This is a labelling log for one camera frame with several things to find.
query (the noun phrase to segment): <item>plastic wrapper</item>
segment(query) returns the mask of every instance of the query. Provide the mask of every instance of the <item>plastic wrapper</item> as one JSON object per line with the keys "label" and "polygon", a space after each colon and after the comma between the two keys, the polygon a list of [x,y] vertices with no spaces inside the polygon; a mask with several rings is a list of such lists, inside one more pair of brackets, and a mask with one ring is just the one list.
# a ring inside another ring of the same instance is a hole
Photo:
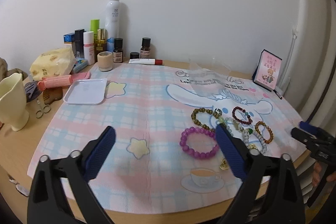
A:
{"label": "plastic wrapper", "polygon": [[35,81],[41,81],[43,77],[68,75],[75,63],[71,48],[59,48],[42,53],[32,63],[30,73]]}
{"label": "plastic wrapper", "polygon": [[189,59],[189,83],[195,93],[202,97],[216,97],[227,88],[230,67],[207,55]]}

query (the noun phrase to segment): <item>brown beaded bracelet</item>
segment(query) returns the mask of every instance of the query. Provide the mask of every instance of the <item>brown beaded bracelet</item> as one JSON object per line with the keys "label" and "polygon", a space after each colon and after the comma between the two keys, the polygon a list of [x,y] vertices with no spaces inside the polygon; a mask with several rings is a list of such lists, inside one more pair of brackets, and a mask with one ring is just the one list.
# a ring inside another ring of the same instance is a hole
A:
{"label": "brown beaded bracelet", "polygon": [[268,125],[266,125],[266,123],[264,123],[262,121],[257,122],[255,124],[254,128],[255,128],[256,132],[260,135],[261,135],[261,133],[260,133],[260,130],[259,130],[259,126],[264,126],[267,129],[267,131],[269,133],[269,139],[265,140],[265,138],[264,138],[264,141],[265,141],[265,143],[269,144],[271,141],[273,141],[273,137],[274,137],[272,130],[269,128]]}
{"label": "brown beaded bracelet", "polygon": [[215,109],[215,111],[212,111],[211,109],[205,109],[204,107],[201,107],[201,108],[195,108],[193,113],[191,114],[191,119],[193,120],[194,124],[203,127],[205,130],[211,130],[212,132],[215,132],[214,128],[210,129],[210,127],[208,127],[205,123],[202,124],[199,120],[196,119],[196,114],[198,112],[206,112],[210,115],[213,115],[216,119],[218,119],[222,115],[222,111],[220,109]]}
{"label": "brown beaded bracelet", "polygon": [[[245,113],[245,115],[246,115],[247,118],[249,119],[248,122],[243,121],[243,120],[237,118],[237,116],[235,115],[235,112],[236,112],[237,109],[239,109],[239,110],[241,110],[243,113]],[[253,122],[252,119],[251,119],[251,116],[246,112],[246,110],[245,110],[245,109],[242,109],[242,108],[239,107],[239,106],[236,106],[236,107],[232,110],[232,117],[233,117],[236,121],[238,121],[238,122],[240,122],[240,123],[243,123],[243,124],[252,124],[252,122]]]}

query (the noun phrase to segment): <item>black bottle cap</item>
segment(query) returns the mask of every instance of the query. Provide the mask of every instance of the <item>black bottle cap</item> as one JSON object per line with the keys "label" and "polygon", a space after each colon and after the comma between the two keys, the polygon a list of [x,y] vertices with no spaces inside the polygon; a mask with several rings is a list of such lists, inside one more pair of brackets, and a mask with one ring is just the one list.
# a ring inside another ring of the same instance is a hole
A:
{"label": "black bottle cap", "polygon": [[75,41],[83,41],[84,29],[75,30]]}
{"label": "black bottle cap", "polygon": [[149,47],[151,45],[151,39],[149,37],[142,38],[142,46]]}
{"label": "black bottle cap", "polygon": [[140,53],[138,53],[138,52],[131,52],[129,58],[130,59],[139,59],[140,58]]}
{"label": "black bottle cap", "polygon": [[114,47],[115,48],[122,48],[123,47],[123,39],[122,38],[115,38],[114,39]]}

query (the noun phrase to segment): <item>pink book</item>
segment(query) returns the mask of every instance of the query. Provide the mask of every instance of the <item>pink book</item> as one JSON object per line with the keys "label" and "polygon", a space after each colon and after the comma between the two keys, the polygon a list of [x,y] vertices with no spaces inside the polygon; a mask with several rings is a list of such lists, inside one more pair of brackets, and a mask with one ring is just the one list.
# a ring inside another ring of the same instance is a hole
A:
{"label": "pink book", "polygon": [[279,77],[281,58],[263,50],[253,82],[272,91]]}

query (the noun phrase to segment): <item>person's hand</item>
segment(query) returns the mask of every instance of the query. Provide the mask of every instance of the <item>person's hand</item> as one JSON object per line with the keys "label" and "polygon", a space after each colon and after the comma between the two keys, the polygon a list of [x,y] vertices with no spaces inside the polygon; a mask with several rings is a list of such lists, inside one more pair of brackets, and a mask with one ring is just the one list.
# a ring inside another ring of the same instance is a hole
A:
{"label": "person's hand", "polygon": [[[313,179],[312,179],[312,184],[314,187],[316,187],[321,178],[320,178],[320,172],[322,171],[322,166],[319,164],[319,162],[317,161],[315,164],[314,164],[314,172],[313,172]],[[330,181],[336,181],[336,172],[332,173],[331,175],[327,176],[327,181],[330,182]]]}

